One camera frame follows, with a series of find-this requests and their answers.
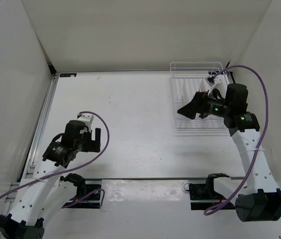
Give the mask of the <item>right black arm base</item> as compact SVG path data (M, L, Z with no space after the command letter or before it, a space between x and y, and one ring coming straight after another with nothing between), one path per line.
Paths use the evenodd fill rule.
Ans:
M226 201L226 198L221 194L209 191L205 183L185 183L183 190L189 193L190 209L192 211L204 211L211 206Z

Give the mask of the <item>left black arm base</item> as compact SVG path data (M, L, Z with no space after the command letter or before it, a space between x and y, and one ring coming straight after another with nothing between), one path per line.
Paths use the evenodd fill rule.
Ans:
M63 209L100 209L105 196L102 180L86 180L77 195L65 203Z

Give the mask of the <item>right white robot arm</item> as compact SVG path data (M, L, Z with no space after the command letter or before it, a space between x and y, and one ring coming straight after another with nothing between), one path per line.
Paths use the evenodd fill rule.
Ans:
M206 209L204 214L211 215L232 203L243 222L277 221L281 217L281 189L261 146L264 133L260 132L257 117L247 111L247 97L245 85L229 84L225 97L218 89L212 91L212 96L207 92L196 92L193 99L177 112L191 120L209 115L223 118L245 171L239 186L225 174L209 175L211 182L204 187L205 195L210 199L223 195L226 201Z

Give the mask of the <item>white plate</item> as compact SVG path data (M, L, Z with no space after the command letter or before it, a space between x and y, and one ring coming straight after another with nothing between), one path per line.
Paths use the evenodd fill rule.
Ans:
M200 86L199 86L199 91L200 92L208 92L209 89L209 84L206 79L201 80Z

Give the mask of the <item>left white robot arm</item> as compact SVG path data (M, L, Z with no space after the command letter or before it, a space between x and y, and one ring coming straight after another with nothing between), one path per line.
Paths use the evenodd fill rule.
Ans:
M6 239L41 239L44 227L70 200L82 198L85 179L75 173L59 176L79 152L100 152L101 129L92 130L93 116L81 115L54 137L36 171L37 183L29 185L14 208L0 215L0 232Z

